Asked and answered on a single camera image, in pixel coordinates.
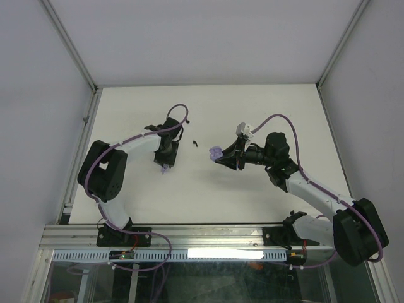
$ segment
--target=white wall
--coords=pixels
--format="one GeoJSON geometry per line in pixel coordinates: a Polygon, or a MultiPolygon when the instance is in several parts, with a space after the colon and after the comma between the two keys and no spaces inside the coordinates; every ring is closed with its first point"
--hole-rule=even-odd
{"type": "Polygon", "coordinates": [[[360,0],[51,0],[99,85],[315,83],[360,0]]]}
{"type": "Polygon", "coordinates": [[[354,197],[387,230],[386,262],[404,300],[404,1],[374,0],[323,87],[354,197]]]}
{"type": "Polygon", "coordinates": [[[90,90],[38,1],[0,5],[1,302],[21,300],[56,217],[90,90]]]}

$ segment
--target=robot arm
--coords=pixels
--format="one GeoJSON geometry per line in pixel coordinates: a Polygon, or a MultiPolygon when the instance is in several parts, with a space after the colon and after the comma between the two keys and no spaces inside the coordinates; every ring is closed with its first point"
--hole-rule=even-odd
{"type": "Polygon", "coordinates": [[[264,165],[270,181],[286,193],[300,197],[319,210],[329,221],[318,220],[306,213],[292,212],[283,221],[282,235],[271,235],[277,243],[290,247],[290,239],[310,239],[334,247],[348,264],[356,266],[378,252],[377,242],[369,228],[355,213],[344,206],[352,206],[371,225],[382,245],[388,237],[374,205],[367,199],[354,201],[315,181],[289,157],[289,146],[283,133],[270,133],[265,147],[251,143],[252,127],[242,123],[237,127],[236,141],[225,150],[215,147],[210,158],[230,169],[243,170],[246,163],[264,165]]]}
{"type": "MultiPolygon", "coordinates": [[[[151,125],[145,127],[145,129],[147,131],[158,131],[171,128],[178,125],[178,123],[177,120],[168,117],[163,125],[151,125]]],[[[88,190],[98,198],[102,211],[116,227],[130,229],[132,226],[131,218],[125,212],[123,203],[117,197],[123,185],[126,165],[146,153],[154,152],[154,162],[162,166],[162,170],[174,166],[179,140],[183,131],[181,126],[164,133],[144,136],[124,145],[120,144],[119,147],[113,149],[102,159],[102,165],[98,164],[94,169],[88,181],[88,190]],[[181,133],[179,139],[175,141],[179,133],[181,133]]],[[[112,145],[114,144],[104,143],[100,140],[91,145],[78,174],[79,184],[84,186],[90,167],[112,145]]]]}

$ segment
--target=white tabletop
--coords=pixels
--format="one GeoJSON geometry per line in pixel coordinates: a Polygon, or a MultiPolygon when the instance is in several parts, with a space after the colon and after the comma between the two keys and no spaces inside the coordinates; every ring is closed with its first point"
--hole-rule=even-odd
{"type": "MultiPolygon", "coordinates": [[[[92,130],[95,140],[119,141],[150,124],[163,124],[176,103],[189,107],[174,168],[162,175],[154,153],[126,167],[119,197],[134,223],[259,223],[282,221],[290,211],[319,212],[273,186],[264,167],[233,171],[213,163],[209,148],[232,144],[239,123],[258,126],[275,113],[297,129],[303,168],[321,183],[349,195],[340,161],[315,85],[227,85],[104,88],[92,130]]],[[[171,114],[181,120],[184,110],[171,114]]],[[[284,132],[295,160],[289,125],[274,118],[254,137],[264,146],[270,132],[284,132]]],[[[70,223],[101,218],[81,186],[70,223]]]]}

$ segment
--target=white panel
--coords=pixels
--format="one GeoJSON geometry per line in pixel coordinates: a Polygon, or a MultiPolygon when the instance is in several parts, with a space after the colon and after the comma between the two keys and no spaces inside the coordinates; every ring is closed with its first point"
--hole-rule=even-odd
{"type": "Polygon", "coordinates": [[[52,0],[97,84],[314,83],[359,0],[52,0]]]}
{"type": "Polygon", "coordinates": [[[404,300],[404,1],[373,1],[323,87],[354,198],[377,208],[404,300]]]}
{"type": "MultiPolygon", "coordinates": [[[[317,180],[348,194],[330,130],[314,85],[166,86],[105,88],[90,142],[130,137],[150,124],[161,124],[170,107],[189,106],[175,166],[162,175],[154,153],[126,167],[119,199],[135,223],[277,222],[290,211],[318,211],[270,182],[264,167],[247,165],[236,172],[213,163],[209,148],[228,147],[240,122],[258,126],[274,113],[291,118],[300,138],[302,163],[317,180]]],[[[182,119],[184,111],[172,114],[182,119]]],[[[283,131],[295,158],[292,132],[276,118],[254,137],[283,131]]],[[[100,214],[81,186],[70,223],[97,223],[100,214]]]]}
{"type": "Polygon", "coordinates": [[[56,219],[90,90],[39,1],[0,9],[1,302],[21,302],[44,225],[56,219]]]}

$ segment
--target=white table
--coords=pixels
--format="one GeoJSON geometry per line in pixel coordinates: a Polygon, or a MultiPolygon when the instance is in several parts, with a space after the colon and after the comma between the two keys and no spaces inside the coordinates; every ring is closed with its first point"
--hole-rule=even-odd
{"type": "MultiPolygon", "coordinates": [[[[223,149],[235,139],[240,122],[258,126],[274,113],[294,123],[302,166],[317,180],[342,194],[348,188],[315,85],[164,86],[104,88],[92,130],[95,140],[119,141],[144,126],[162,124],[176,103],[189,107],[175,167],[162,175],[154,153],[126,167],[119,197],[134,223],[259,223],[282,221],[290,211],[319,212],[270,182],[264,167],[242,172],[213,163],[209,148],[223,149]]],[[[172,117],[181,120],[184,110],[172,117]]],[[[254,142],[264,146],[268,133],[284,132],[295,160],[289,125],[275,118],[254,142]]],[[[70,223],[97,223],[93,200],[78,187],[70,223]]]]}

